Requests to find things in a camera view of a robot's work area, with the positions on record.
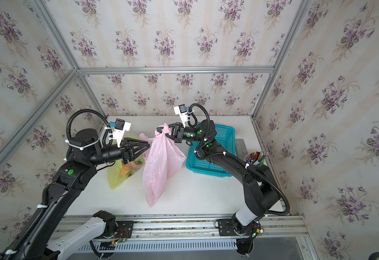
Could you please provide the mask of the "yellow-green plastic bag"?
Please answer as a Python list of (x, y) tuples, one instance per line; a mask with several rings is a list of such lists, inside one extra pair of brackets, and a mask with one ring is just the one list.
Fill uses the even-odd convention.
[(140, 155), (136, 160), (124, 164), (122, 160), (116, 161), (114, 166), (107, 170), (108, 186), (111, 190), (118, 188), (123, 182), (129, 179), (145, 164), (145, 155)]

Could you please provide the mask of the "grey sharpening stone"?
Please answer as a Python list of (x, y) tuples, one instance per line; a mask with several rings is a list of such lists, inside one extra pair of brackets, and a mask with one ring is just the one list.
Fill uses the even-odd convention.
[(245, 159), (248, 154), (248, 150), (243, 139), (236, 139), (236, 156), (239, 159)]

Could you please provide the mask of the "cup of coloured pens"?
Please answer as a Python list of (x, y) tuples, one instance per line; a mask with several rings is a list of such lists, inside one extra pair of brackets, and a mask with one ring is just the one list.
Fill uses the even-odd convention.
[(260, 167), (265, 164), (266, 162), (266, 154), (263, 153), (263, 151), (254, 151), (252, 153), (249, 153), (244, 158), (245, 162), (251, 165), (255, 165), (257, 167)]

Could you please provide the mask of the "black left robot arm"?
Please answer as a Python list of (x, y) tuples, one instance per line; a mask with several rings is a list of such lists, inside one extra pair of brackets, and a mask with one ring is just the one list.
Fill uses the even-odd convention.
[[(71, 135), (76, 117), (90, 113), (105, 124), (103, 139), (92, 128)], [(125, 138), (130, 123), (122, 119), (108, 122), (93, 109), (81, 109), (72, 114), (66, 126), (69, 145), (65, 163), (42, 193), (42, 201), (17, 238), (0, 253), (0, 260), (65, 260), (87, 242), (99, 236), (113, 237), (118, 229), (116, 218), (107, 211), (99, 211), (90, 221), (60, 240), (50, 241), (59, 222), (75, 199), (85, 190), (91, 179), (116, 161), (124, 164), (135, 161), (150, 148), (147, 141)]]

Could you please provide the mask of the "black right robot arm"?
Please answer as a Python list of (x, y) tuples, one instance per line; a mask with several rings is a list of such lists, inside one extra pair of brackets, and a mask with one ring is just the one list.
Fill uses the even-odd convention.
[(290, 204), (286, 195), (277, 186), (270, 169), (241, 160), (228, 152), (216, 141), (216, 127), (207, 110), (200, 104), (174, 107), (181, 122), (172, 123), (167, 138), (187, 145), (197, 142), (194, 156), (217, 165), (235, 177), (243, 186), (245, 205), (232, 216), (232, 225), (238, 233), (253, 225), (268, 214), (287, 216)]

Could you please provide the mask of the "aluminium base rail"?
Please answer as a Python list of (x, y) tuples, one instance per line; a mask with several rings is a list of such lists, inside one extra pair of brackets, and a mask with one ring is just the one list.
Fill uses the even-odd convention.
[[(97, 252), (99, 258), (120, 252), (167, 252), (201, 250), (236, 250), (235, 237), (221, 237), (214, 222), (229, 219), (229, 215), (125, 215), (116, 221), (133, 221), (132, 237), (116, 247), (114, 252)], [(62, 237), (88, 223), (88, 216), (64, 217), (52, 234), (50, 241)], [(310, 234), (300, 216), (264, 217), (259, 221), (264, 234), (254, 240), (259, 246), (271, 238), (293, 238), (305, 260), (317, 260), (318, 255)], [(96, 251), (92, 241), (81, 246), (75, 253)]]

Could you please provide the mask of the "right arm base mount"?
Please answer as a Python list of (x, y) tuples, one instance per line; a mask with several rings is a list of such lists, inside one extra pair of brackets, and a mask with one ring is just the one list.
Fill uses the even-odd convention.
[(242, 226), (236, 218), (218, 219), (214, 222), (221, 237), (236, 236), (236, 252), (241, 256), (249, 256), (253, 251), (254, 240), (264, 234), (259, 221), (252, 221), (247, 226)]

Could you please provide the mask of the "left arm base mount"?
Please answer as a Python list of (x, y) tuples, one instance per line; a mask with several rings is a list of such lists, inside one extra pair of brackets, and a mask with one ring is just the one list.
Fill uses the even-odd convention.
[(109, 224), (102, 235), (92, 240), (93, 247), (97, 252), (114, 252), (116, 247), (132, 237), (133, 221), (116, 221)]

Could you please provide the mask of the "pink plastic bag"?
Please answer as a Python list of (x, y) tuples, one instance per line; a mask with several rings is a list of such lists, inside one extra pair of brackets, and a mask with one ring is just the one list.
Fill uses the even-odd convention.
[(145, 165), (142, 176), (142, 184), (146, 192), (148, 206), (153, 207), (166, 189), (166, 184), (186, 161), (186, 156), (166, 137), (172, 134), (170, 127), (164, 124), (160, 132), (156, 131), (155, 137), (149, 138), (143, 133), (140, 139), (150, 144), (150, 149), (144, 153)]

